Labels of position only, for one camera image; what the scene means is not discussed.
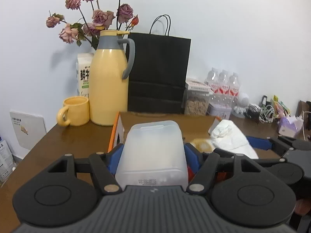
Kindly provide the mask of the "yellow white plush hamster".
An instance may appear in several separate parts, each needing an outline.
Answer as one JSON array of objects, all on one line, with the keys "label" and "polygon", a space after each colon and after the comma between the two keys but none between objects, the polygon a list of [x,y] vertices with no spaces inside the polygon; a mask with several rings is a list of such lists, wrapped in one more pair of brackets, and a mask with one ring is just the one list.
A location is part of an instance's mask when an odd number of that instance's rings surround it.
[{"label": "yellow white plush hamster", "polygon": [[213,124],[209,130],[209,138],[195,138],[190,142],[202,153],[212,153],[216,148],[233,154],[244,154],[251,159],[258,159],[246,136],[231,120],[222,120]]}]

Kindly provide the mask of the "translucent plastic storage box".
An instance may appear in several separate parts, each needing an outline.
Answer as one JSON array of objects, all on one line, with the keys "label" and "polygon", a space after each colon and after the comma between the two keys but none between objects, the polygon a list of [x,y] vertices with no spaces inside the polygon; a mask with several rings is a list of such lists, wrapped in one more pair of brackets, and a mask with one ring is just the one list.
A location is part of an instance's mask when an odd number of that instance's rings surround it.
[{"label": "translucent plastic storage box", "polygon": [[177,123],[137,124],[127,134],[115,179],[127,186],[188,186],[182,133]]}]

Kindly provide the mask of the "purple tissue box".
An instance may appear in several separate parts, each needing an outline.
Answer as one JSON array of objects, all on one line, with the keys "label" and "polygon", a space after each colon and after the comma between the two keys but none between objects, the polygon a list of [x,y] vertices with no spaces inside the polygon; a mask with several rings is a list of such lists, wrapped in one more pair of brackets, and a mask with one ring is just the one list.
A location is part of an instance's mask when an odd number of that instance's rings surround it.
[{"label": "purple tissue box", "polygon": [[295,138],[303,127],[303,119],[301,117],[282,117],[279,121],[279,135]]}]

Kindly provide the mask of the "red orange cardboard box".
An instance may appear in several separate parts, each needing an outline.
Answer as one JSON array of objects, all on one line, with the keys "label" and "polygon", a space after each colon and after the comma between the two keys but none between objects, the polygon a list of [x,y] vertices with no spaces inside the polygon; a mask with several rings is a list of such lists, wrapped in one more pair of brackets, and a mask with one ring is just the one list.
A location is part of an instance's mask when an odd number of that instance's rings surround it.
[{"label": "red orange cardboard box", "polygon": [[[178,124],[185,142],[191,142],[196,138],[209,138],[213,129],[222,121],[215,116],[188,116],[178,114],[148,114],[135,112],[119,112],[116,115],[110,137],[108,151],[117,144],[125,142],[127,134],[132,126],[137,124],[172,121]],[[246,119],[233,119],[235,125],[245,136],[265,139],[277,137],[277,130],[273,125],[257,124]]]}]

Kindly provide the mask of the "colourful snack packet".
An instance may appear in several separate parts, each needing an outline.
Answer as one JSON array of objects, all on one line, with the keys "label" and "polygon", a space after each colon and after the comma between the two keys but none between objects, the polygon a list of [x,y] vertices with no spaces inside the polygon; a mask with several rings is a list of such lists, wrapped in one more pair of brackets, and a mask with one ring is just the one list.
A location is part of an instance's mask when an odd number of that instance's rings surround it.
[{"label": "colourful snack packet", "polygon": [[278,118],[290,117],[289,108],[276,96],[273,96],[273,104]]}]

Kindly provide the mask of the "white robot figurine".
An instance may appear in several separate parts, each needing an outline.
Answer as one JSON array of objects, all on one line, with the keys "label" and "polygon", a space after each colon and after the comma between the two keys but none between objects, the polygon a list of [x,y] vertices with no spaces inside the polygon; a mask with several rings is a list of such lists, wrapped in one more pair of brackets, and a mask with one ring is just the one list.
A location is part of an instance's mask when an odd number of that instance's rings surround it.
[{"label": "white robot figurine", "polygon": [[249,104],[249,96],[246,93],[239,93],[238,96],[235,97],[232,114],[238,118],[245,118],[245,113],[248,110]]}]

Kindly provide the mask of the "small printed tin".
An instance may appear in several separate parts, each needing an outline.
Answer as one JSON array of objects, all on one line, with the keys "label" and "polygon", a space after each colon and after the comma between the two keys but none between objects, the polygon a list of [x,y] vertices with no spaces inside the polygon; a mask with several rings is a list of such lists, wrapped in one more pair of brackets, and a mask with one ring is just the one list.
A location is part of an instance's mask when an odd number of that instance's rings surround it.
[{"label": "small printed tin", "polygon": [[217,116],[222,119],[229,119],[232,112],[232,108],[228,105],[220,105],[210,103],[207,109],[207,114],[210,116]]}]

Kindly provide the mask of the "clear seed jar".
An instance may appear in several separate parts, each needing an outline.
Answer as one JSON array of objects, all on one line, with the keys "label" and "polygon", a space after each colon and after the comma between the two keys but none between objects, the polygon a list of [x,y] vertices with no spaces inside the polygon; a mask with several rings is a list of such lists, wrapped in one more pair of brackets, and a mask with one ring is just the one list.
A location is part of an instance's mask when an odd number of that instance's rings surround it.
[{"label": "clear seed jar", "polygon": [[186,90],[184,114],[206,116],[210,100],[208,91]]}]

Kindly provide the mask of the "yellow mug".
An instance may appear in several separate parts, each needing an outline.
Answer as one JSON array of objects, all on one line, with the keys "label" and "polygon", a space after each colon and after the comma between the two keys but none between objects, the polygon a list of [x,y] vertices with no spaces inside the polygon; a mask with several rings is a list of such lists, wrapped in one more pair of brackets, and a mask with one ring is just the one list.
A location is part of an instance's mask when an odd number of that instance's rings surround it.
[{"label": "yellow mug", "polygon": [[89,99],[84,96],[72,96],[63,101],[63,107],[56,115],[58,125],[82,126],[90,120]]}]

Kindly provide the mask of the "right water bottle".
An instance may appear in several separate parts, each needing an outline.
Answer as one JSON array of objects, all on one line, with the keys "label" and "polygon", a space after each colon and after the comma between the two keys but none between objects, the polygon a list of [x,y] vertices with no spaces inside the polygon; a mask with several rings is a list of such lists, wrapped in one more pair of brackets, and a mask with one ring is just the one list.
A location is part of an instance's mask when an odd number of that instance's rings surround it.
[{"label": "right water bottle", "polygon": [[232,97],[237,97],[239,95],[240,82],[237,73],[233,73],[229,77],[229,95]]}]

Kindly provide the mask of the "water bottle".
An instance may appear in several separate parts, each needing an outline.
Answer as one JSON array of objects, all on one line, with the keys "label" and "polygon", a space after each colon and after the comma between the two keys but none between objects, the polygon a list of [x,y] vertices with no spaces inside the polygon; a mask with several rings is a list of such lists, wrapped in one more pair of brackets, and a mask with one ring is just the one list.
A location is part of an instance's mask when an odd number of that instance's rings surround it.
[{"label": "water bottle", "polygon": [[219,73],[218,85],[219,85],[218,93],[221,97],[229,94],[230,86],[229,86],[228,71],[222,70],[222,72]]},{"label": "water bottle", "polygon": [[216,68],[211,68],[204,83],[210,87],[214,94],[219,93],[218,71]]},{"label": "water bottle", "polygon": [[239,95],[240,82],[237,73],[233,73],[229,77],[229,95],[232,97],[237,97]]}]

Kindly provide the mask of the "yellow thermos jug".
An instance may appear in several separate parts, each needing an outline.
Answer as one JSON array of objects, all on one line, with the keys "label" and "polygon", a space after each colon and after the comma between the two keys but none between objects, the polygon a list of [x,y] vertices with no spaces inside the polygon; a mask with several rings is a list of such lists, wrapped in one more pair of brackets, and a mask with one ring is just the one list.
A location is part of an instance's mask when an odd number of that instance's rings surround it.
[{"label": "yellow thermos jug", "polygon": [[114,124],[128,109],[129,75],[135,60],[135,41],[128,31],[102,30],[89,77],[90,119],[101,126]]}]

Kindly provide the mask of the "middle water bottle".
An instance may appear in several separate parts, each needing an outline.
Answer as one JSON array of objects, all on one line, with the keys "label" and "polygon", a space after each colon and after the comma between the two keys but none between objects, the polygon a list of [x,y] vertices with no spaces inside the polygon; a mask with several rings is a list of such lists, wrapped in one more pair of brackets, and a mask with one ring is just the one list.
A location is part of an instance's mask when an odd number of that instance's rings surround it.
[{"label": "middle water bottle", "polygon": [[218,93],[221,97],[229,94],[230,86],[229,86],[228,71],[222,70],[222,72],[219,73],[218,85],[219,85]]}]

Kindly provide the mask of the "white flat box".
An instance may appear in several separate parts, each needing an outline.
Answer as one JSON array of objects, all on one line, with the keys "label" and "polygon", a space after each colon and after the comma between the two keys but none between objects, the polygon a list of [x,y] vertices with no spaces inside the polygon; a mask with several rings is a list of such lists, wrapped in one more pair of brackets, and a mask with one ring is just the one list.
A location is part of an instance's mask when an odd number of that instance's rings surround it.
[{"label": "white flat box", "polygon": [[188,91],[211,93],[211,89],[208,85],[192,78],[186,79],[185,89]]}]

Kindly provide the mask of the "left water bottle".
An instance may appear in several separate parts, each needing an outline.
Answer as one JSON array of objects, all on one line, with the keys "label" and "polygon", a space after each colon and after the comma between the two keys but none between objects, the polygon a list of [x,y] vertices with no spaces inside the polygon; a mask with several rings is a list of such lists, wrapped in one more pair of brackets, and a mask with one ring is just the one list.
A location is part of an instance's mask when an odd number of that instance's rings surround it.
[{"label": "left water bottle", "polygon": [[214,94],[219,93],[218,71],[216,68],[211,68],[204,83],[210,87]]}]

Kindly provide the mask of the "black paper bag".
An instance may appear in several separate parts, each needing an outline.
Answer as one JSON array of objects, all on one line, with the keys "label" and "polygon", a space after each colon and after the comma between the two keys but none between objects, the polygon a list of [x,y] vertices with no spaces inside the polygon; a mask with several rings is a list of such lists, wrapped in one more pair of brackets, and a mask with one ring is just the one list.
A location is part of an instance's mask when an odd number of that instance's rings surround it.
[{"label": "black paper bag", "polygon": [[164,35],[130,33],[135,62],[129,75],[128,111],[180,114],[191,40],[170,35],[171,17]]}]

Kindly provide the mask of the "white milk carton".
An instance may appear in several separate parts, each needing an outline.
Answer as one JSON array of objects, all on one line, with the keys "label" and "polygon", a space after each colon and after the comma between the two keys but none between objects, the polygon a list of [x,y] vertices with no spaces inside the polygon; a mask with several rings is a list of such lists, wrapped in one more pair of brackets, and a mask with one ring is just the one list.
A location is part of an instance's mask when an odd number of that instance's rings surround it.
[{"label": "white milk carton", "polygon": [[90,66],[93,59],[93,53],[78,54],[76,61],[76,78],[78,81],[78,95],[89,97],[89,77]]}]

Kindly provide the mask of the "dried pink rose bouquet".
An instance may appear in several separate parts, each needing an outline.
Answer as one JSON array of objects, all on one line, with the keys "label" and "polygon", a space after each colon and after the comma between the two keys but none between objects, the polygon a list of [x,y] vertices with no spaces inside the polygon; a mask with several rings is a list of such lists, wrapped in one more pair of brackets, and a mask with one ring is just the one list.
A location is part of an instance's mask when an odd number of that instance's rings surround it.
[{"label": "dried pink rose bouquet", "polygon": [[[91,5],[92,17],[90,22],[86,20],[81,10],[82,2]],[[46,19],[47,28],[54,28],[63,24],[64,27],[59,33],[59,38],[64,43],[76,43],[77,46],[81,46],[83,42],[88,42],[94,50],[98,47],[100,32],[108,30],[113,22],[115,22],[116,30],[121,30],[121,27],[125,26],[126,31],[133,30],[139,23],[139,17],[134,14],[133,8],[129,4],[122,4],[121,0],[118,0],[116,12],[101,10],[99,0],[65,0],[65,7],[68,10],[79,11],[81,18],[77,22],[69,23],[64,15],[50,13]]]}]

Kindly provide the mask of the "white wall panel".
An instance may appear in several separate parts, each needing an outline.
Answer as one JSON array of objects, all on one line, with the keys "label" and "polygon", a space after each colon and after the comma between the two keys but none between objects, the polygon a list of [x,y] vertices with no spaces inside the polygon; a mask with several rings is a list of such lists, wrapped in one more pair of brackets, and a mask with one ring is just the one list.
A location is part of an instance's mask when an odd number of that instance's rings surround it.
[{"label": "white wall panel", "polygon": [[46,135],[42,116],[10,111],[10,118],[18,143],[24,149],[31,150]]}]

